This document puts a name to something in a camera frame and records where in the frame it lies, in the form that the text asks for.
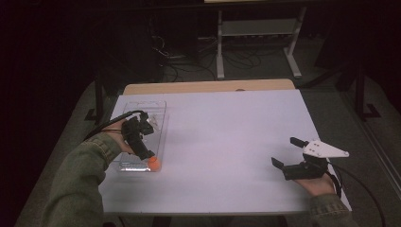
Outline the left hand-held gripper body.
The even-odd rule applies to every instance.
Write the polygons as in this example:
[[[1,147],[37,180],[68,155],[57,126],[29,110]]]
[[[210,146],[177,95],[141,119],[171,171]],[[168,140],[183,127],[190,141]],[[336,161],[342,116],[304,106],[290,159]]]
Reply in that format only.
[[[154,128],[148,122],[148,114],[146,112],[135,111],[134,113],[138,114],[138,116],[134,116],[124,122],[121,132],[124,140],[132,148],[145,148],[143,136],[154,133]]]

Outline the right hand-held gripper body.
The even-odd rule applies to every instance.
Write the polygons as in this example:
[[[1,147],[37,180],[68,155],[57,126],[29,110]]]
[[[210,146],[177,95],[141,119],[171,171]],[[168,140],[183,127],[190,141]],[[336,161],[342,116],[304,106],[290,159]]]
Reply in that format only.
[[[298,165],[284,166],[282,171],[285,179],[303,180],[320,178],[328,169],[328,158],[345,158],[349,152],[335,148],[321,140],[312,140],[301,148],[304,160]]]

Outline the orange ball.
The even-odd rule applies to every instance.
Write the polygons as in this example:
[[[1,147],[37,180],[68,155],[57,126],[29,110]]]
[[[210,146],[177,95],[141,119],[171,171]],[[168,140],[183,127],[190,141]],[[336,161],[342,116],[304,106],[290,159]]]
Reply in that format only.
[[[148,168],[152,172],[157,172],[161,169],[161,163],[156,156],[148,158]]]

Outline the clear plastic tray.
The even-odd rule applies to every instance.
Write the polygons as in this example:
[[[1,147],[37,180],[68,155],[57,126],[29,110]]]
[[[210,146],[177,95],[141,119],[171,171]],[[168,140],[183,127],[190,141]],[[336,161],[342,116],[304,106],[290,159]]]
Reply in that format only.
[[[162,162],[165,136],[166,136],[166,103],[164,101],[118,101],[112,114],[112,118],[127,114],[129,120],[138,116],[135,111],[148,114],[148,122],[154,128],[154,133],[143,136],[145,146],[155,153],[160,163]],[[112,163],[112,167],[120,172],[152,172],[148,168],[148,159],[141,160],[135,154],[122,152]]]

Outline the person's left hand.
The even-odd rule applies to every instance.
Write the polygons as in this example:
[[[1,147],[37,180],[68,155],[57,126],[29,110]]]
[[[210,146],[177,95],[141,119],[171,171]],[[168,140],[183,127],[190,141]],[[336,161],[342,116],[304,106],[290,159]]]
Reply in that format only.
[[[125,142],[123,135],[121,134],[121,129],[123,123],[126,122],[126,119],[119,120],[110,126],[105,127],[102,131],[107,133],[112,139],[118,144],[123,152],[127,152],[129,154],[133,154],[133,150],[131,147]]]

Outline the person's right hand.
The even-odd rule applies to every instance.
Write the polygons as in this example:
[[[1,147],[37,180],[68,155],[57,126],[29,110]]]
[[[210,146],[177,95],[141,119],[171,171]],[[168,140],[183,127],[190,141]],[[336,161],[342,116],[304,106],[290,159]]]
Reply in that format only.
[[[296,183],[305,189],[312,197],[336,193],[333,181],[326,174],[317,179],[296,180]]]

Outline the black metal stand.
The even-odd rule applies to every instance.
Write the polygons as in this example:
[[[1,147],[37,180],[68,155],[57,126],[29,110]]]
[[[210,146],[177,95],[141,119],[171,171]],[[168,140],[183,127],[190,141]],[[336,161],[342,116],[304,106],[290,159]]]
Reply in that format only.
[[[100,72],[96,72],[95,80],[95,107],[86,114],[85,121],[94,121],[97,125],[103,116],[103,86]]]
[[[365,97],[365,75],[363,73],[363,67],[360,63],[357,64],[357,75],[356,75],[356,92],[355,92],[355,110],[357,116],[362,120],[366,121],[367,118],[380,117],[380,113],[377,111],[373,104],[366,103]]]

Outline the white metal stand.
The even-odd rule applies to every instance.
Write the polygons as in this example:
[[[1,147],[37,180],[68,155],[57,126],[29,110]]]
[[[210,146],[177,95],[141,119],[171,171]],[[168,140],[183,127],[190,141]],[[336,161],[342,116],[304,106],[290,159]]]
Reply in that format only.
[[[225,79],[224,63],[222,56],[222,38],[235,36],[259,36],[259,35],[290,35],[291,41],[283,48],[292,75],[299,79],[302,73],[293,56],[294,48],[305,18],[306,7],[299,10],[296,18],[289,19],[264,19],[264,20],[242,20],[224,21],[223,13],[218,12],[218,50],[216,55],[217,79]]]

